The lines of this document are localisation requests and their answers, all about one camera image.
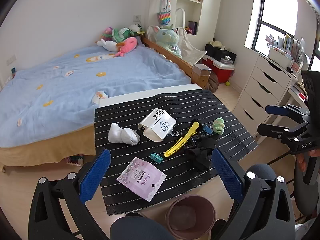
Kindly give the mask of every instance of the black storage bin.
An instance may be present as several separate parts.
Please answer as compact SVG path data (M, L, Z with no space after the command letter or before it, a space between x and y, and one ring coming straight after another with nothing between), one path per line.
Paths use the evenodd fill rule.
M214 55L214 59L215 60L218 60L218 61L221 61L221 58L224 56L229 56L229 51L228 50L222 50L222 49L218 49L216 54Z
M211 44L206 44L205 45L205 50L207 51L207 55L209 57L213 57L215 60L221 61L221 58L224 58L225 56L231 57L232 61L235 61L236 59L236 54L232 53L231 51L228 50L222 50L217 47L212 46Z
M231 60L232 60L233 62L235 62L236 56L237 56L236 54L234 54L234 53L232 53L232 52L230 51L228 56L231 57Z
M219 50L217 47L212 46L211 44L205 45L205 50L207 51L207 55L209 57L213 57L216 55L216 52Z

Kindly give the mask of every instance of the drawer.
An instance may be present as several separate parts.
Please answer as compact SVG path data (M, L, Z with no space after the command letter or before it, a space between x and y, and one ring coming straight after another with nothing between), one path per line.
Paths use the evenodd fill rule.
M265 108L263 108L255 98L249 96L245 91L242 93L238 104L245 109L258 124L264 123L269 116L269 114L266 113Z
M257 132L258 124L239 104L236 105L232 113L252 136Z
M277 67L270 61L259 56L256 62L256 67L273 78L283 88L288 86L291 78L281 68Z
M277 105L279 100L270 92L266 92L258 81L250 77L247 86L244 89L250 96L266 109L267 105Z
M271 92L276 98L280 99L282 97L284 88L261 69L255 67L251 77L264 86L264 88Z

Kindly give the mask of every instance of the bed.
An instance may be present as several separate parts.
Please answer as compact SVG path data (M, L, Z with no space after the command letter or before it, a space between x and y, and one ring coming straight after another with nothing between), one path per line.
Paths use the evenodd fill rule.
M98 91L108 97L197 83L208 77L148 39L125 57L93 46L18 71L0 92L0 168L95 155L94 110Z

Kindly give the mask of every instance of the blue blanket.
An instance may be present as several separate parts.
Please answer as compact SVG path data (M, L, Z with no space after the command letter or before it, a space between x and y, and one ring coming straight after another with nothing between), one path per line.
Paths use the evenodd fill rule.
M0 147L25 145L93 124L99 105L92 98L99 90L114 97L191 83L177 65L141 42L124 57L112 58L109 53L88 47L17 71L0 92Z

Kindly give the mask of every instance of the wooden floor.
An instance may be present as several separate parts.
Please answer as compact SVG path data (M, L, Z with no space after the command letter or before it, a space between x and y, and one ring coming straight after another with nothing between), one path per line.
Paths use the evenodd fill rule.
M235 107L239 93L232 87L220 84L215 95L228 107L230 111ZM267 138L256 149L240 160L240 165L246 170L256 163L267 163L270 160L282 155L287 151L287 147L280 141ZM276 174L281 175L286 181L293 178L294 158L289 155L277 163L272 164ZM41 177L49 180L62 179L69 172L77 172L76 166L68 165L64 162L47 163L34 167L7 167L6 173L0 173L0 206L7 219L23 240L28 239L28 217L31 200L36 184ZM292 192L292 183L288 185L289 192ZM217 176L215 179L189 192L188 194L198 194L209 199L217 212L217 219L227 219L233 200L230 199L222 181ZM174 200L156 205L143 210L143 214L161 224L164 224L164 216ZM67 221L73 232L77 228L71 218L65 202L61 201ZM108 216L103 203L100 188L96 191L93 199L86 203L92 216L109 236L112 223L123 215Z

